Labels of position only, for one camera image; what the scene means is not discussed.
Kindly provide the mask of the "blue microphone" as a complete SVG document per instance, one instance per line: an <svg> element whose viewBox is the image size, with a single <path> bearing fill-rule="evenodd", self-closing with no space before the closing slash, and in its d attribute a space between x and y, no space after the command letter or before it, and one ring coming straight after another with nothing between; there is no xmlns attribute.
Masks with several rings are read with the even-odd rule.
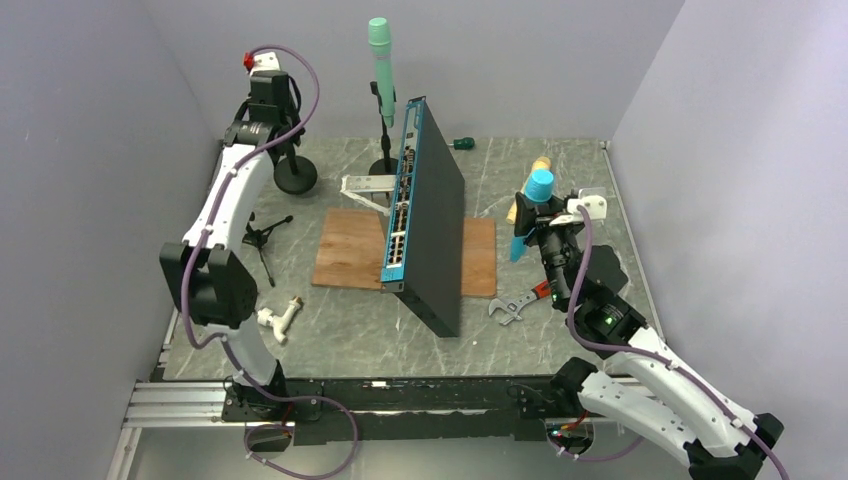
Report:
<svg viewBox="0 0 848 480"><path fill-rule="evenodd" d="M538 209L549 203L554 182L555 177L549 170L535 170L530 174L524 192L516 194L516 218L510 244L511 262L517 262L526 252L525 239L539 216Z"/></svg>

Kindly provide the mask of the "black round-base mic stand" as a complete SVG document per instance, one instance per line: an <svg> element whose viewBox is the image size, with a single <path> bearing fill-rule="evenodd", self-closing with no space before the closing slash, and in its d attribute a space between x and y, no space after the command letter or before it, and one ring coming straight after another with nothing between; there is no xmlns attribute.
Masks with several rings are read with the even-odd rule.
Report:
<svg viewBox="0 0 848 480"><path fill-rule="evenodd" d="M302 131L270 149L274 161L274 182L281 191L290 195L302 195L309 192L318 179L315 164L297 154L301 136Z"/></svg>

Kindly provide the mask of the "green microphone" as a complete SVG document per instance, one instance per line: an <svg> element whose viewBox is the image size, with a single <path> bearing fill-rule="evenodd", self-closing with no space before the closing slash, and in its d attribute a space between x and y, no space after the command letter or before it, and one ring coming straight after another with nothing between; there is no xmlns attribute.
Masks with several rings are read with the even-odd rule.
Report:
<svg viewBox="0 0 848 480"><path fill-rule="evenodd" d="M391 63L392 38L389 22L375 17L368 23L368 43L375 60L375 80L380 100L380 113L387 128L394 126L395 84Z"/></svg>

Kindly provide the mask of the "black tripod shock-mount stand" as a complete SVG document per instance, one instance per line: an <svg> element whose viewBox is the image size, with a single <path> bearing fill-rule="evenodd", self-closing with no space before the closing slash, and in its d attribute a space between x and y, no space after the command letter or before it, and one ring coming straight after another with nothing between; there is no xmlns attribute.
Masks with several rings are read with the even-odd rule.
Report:
<svg viewBox="0 0 848 480"><path fill-rule="evenodd" d="M294 217L292 215L287 215L281 220L261 229L257 229L253 226L253 222L255 221L255 219L256 214L252 212L248 218L248 223L246 225L245 234L242 238L242 243L252 246L257 250L260 262L266 273L269 285L271 287L275 287L276 281L270 270L269 263L266 260L264 253L265 246L268 244L271 234L274 232L274 230L279 226L292 222L294 220Z"/></svg>

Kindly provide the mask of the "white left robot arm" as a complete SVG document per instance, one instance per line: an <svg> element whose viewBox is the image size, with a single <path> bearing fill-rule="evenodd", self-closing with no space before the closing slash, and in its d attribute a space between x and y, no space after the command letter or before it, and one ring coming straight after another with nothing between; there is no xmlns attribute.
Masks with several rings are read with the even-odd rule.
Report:
<svg viewBox="0 0 848 480"><path fill-rule="evenodd" d="M272 420L286 409L286 380L260 336L258 287L240 250L268 180L298 195L314 186L317 173L296 154L304 132L297 83L285 71L260 68L249 81L200 214L181 241L163 245L159 261L190 345L219 343L236 370L237 392L248 395L258 417Z"/></svg>

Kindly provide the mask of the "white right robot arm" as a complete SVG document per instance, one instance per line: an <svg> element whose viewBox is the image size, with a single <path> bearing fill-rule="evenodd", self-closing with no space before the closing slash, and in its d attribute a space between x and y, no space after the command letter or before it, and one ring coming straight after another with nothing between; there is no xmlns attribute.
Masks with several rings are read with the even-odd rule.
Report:
<svg viewBox="0 0 848 480"><path fill-rule="evenodd" d="M650 393L635 391L572 357L550 381L555 409L574 415L582 408L618 422L675 458L693 479L754 479L765 462L788 478L774 451L783 423L722 394L635 307L603 281L590 279L592 222L604 218L603 201L601 196L517 193L514 234L538 248L552 306L565 313L572 338Z"/></svg>

